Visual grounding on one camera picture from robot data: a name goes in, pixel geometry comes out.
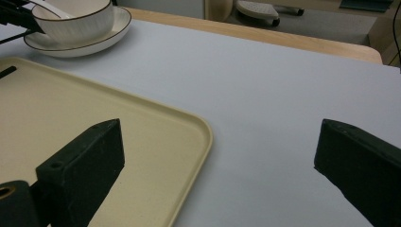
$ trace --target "floor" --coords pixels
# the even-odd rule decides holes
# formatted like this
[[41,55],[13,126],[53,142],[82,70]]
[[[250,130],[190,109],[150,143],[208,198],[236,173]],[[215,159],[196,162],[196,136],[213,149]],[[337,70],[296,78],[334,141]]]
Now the floor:
[[272,21],[251,18],[236,9],[225,22],[349,44],[369,45],[367,34],[375,22],[375,17],[308,9],[304,15],[297,16],[297,9],[275,8],[280,15],[280,25],[277,27],[271,26]]

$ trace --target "white plate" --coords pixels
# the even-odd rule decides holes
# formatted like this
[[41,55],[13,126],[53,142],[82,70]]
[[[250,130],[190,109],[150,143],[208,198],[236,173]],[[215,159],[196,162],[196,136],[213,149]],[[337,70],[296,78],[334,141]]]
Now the white plate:
[[114,25],[106,36],[84,46],[66,46],[58,44],[45,34],[36,32],[24,37],[25,43],[31,48],[48,56],[73,58],[94,54],[120,41],[129,30],[131,14],[120,7],[114,7]]

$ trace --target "chair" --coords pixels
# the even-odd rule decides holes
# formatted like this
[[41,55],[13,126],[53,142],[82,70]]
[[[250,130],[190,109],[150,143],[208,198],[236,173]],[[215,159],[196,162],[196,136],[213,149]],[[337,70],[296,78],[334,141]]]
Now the chair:
[[[272,4],[238,0],[235,6],[239,12],[247,16],[263,20],[273,20],[272,26],[280,24],[280,17]],[[303,14],[304,10],[298,9],[297,15],[302,16]]]

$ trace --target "table surface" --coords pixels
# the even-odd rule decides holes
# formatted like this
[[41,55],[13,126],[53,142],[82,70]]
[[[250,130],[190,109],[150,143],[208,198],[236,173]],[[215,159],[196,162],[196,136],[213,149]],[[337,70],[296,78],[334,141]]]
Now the table surface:
[[175,226],[369,226],[313,168],[321,122],[353,124],[401,147],[401,75],[377,63],[141,20],[90,56],[50,58],[17,40],[0,46],[5,57],[206,119],[215,144]]
[[346,44],[312,37],[268,31],[259,28],[237,26],[140,9],[128,9],[132,18],[158,24],[180,26],[196,30],[233,36],[241,39],[278,44],[345,58],[382,63],[380,54],[369,46]]

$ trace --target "beige tray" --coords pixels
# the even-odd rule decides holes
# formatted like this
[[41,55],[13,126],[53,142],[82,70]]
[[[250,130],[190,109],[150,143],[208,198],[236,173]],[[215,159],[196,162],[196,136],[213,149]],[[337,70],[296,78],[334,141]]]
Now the beige tray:
[[0,60],[0,183],[35,167],[95,123],[121,119],[126,165],[91,226],[171,226],[212,145],[205,121],[30,61]]

